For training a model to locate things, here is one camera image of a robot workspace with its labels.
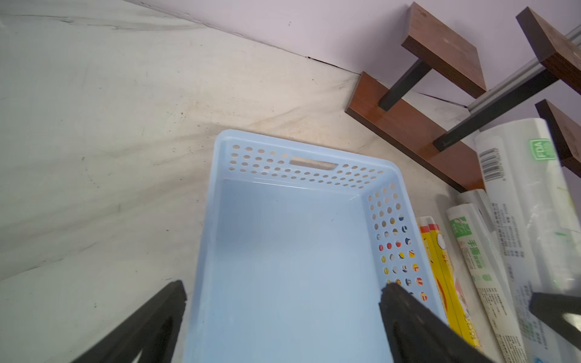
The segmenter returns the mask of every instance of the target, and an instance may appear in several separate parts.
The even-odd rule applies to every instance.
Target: green logo
[[[455,220],[451,220],[450,224],[452,225],[452,230],[456,238],[469,236],[472,234],[470,230],[470,226],[466,223],[466,217],[456,218]]]
[[[535,160],[556,160],[557,154],[553,143],[549,139],[529,140],[530,152]]]

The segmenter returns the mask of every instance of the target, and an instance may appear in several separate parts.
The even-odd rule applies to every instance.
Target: wooden board
[[[476,47],[417,3],[410,6],[401,45],[472,97],[486,92]]]
[[[535,107],[547,121],[561,164],[581,177],[581,126],[547,100]]]
[[[378,102],[387,91],[363,72],[345,112],[454,189],[484,189],[476,152],[463,142],[439,152],[432,142],[446,130],[404,100],[382,110]]]
[[[581,94],[581,50],[530,8],[517,15],[539,62]]]

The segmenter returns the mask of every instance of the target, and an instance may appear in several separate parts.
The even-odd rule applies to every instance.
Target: yellow roll package
[[[460,281],[454,276],[454,268],[440,227],[431,216],[419,217],[417,221],[450,327],[468,344],[482,350],[466,307]]]

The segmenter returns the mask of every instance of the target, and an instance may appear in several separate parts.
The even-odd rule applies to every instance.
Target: metal rod
[[[388,111],[393,107],[413,86],[416,85],[432,69],[423,60],[418,59],[407,72],[397,80],[395,85],[379,100],[379,107]]]
[[[575,43],[575,45],[581,46],[581,25],[570,31],[566,37]],[[543,70],[544,67],[539,63],[538,59],[531,59],[529,63],[525,64],[518,71],[508,76],[504,81],[497,84],[494,88],[488,90],[488,92],[475,99],[474,102],[468,105],[468,111],[470,111],[470,113],[476,113],[480,108],[486,107],[490,102],[494,102],[496,98],[502,98],[505,94],[509,93],[511,89],[514,88],[515,84],[520,84],[523,82],[523,80],[532,78],[535,75],[541,73]]]
[[[440,151],[446,150],[448,147],[558,80],[559,78],[551,72],[543,69],[532,78],[521,80],[519,84],[512,84],[512,88],[504,93],[502,97],[492,100],[486,107],[480,107],[477,112],[471,114],[464,121],[438,137],[433,142],[434,146]]]

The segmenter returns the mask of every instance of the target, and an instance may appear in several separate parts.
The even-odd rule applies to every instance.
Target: white roll package
[[[484,224],[490,233],[496,235],[496,227],[492,221],[492,211],[490,210],[490,199],[484,189],[474,189],[458,194],[456,197],[458,204],[472,203],[480,211]]]
[[[579,362],[528,309],[533,292],[581,296],[581,228],[547,124],[512,121],[475,142],[528,361]]]
[[[448,219],[506,363],[525,363],[526,354],[504,263],[478,208],[448,209]]]

